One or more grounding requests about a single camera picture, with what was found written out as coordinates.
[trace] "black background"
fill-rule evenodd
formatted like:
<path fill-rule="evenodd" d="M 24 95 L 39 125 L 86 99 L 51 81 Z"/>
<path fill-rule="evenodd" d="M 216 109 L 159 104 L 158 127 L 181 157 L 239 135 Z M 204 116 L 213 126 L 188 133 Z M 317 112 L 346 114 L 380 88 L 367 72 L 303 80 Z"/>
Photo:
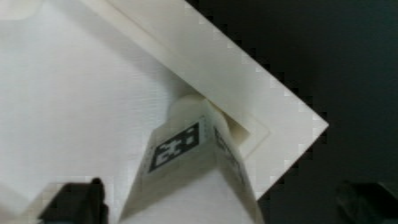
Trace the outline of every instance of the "black background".
<path fill-rule="evenodd" d="M 335 223 L 341 181 L 398 181 L 398 1 L 188 2 L 330 123 L 259 200 L 268 223 Z"/>

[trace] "white surface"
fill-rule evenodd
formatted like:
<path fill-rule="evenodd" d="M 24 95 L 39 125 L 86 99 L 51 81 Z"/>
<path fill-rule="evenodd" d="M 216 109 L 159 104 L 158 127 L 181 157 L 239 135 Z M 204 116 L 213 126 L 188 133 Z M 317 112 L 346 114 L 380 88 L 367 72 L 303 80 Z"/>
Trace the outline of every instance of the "white surface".
<path fill-rule="evenodd" d="M 42 0 L 0 0 L 0 20 L 24 19 L 39 10 Z"/>
<path fill-rule="evenodd" d="M 78 1 L 0 21 L 1 223 L 51 182 L 92 176 L 117 217 L 149 134 L 191 91 Z"/>
<path fill-rule="evenodd" d="M 182 0 L 81 1 L 254 130 L 241 152 L 259 197 L 325 121 Z M 147 135 L 191 89 L 74 1 L 1 22 L 0 41 L 0 211 L 21 211 L 47 182 L 101 176 L 115 218 Z"/>

